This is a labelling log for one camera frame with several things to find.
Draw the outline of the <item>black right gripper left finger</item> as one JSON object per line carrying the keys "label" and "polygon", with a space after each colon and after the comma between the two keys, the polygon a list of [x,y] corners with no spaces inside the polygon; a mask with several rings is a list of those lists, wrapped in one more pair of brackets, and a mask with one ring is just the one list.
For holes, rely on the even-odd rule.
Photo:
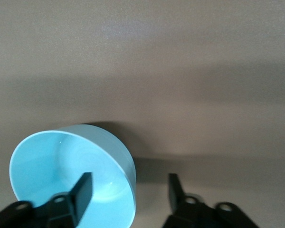
{"label": "black right gripper left finger", "polygon": [[53,195],[34,207],[30,201],[16,201],[0,211],[0,228],[76,228],[93,193],[92,173],[84,173],[69,192]]}

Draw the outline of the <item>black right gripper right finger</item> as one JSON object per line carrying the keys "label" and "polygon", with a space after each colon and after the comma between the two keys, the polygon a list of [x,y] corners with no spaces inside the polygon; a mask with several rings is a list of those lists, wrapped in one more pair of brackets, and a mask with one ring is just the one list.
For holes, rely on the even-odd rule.
{"label": "black right gripper right finger", "polygon": [[197,196],[185,193],[176,173],[168,175],[171,214],[162,228],[259,228],[237,205],[219,202],[209,207]]}

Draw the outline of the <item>light blue bowl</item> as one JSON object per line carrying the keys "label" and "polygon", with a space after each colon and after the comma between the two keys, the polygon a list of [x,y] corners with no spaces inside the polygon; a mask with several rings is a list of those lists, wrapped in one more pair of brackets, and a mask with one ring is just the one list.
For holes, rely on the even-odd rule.
{"label": "light blue bowl", "polygon": [[18,200],[40,206],[72,189],[83,173],[93,178],[92,198],[78,228],[130,228],[136,213],[136,170],[126,146],[89,124],[34,133],[14,150],[9,176]]}

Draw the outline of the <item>brown table cover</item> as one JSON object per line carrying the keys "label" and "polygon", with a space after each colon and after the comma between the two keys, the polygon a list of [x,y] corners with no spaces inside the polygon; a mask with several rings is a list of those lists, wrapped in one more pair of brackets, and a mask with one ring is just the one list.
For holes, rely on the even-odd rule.
{"label": "brown table cover", "polygon": [[160,228],[168,173],[285,228],[285,0],[0,0],[0,210],[36,132],[94,124],[133,156],[131,228]]}

